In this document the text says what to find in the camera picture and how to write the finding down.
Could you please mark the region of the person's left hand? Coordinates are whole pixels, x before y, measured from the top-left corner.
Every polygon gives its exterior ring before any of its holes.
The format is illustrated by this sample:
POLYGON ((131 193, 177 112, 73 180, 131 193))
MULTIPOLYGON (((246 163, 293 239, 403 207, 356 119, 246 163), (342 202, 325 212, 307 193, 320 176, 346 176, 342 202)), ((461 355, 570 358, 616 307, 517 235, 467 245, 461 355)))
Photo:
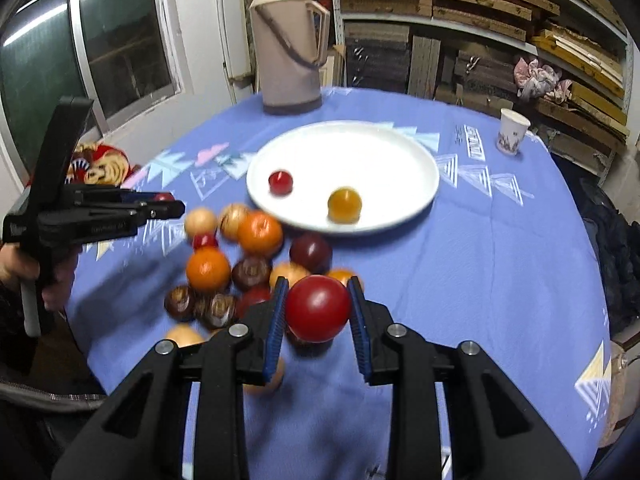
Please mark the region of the person's left hand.
MULTIPOLYGON (((70 300, 80 247, 74 247, 54 269, 54 283, 42 291, 44 306, 49 311, 63 311, 70 300)), ((17 289, 22 281, 38 278, 39 264, 22 253, 15 244, 1 246, 1 283, 8 289, 17 289)))

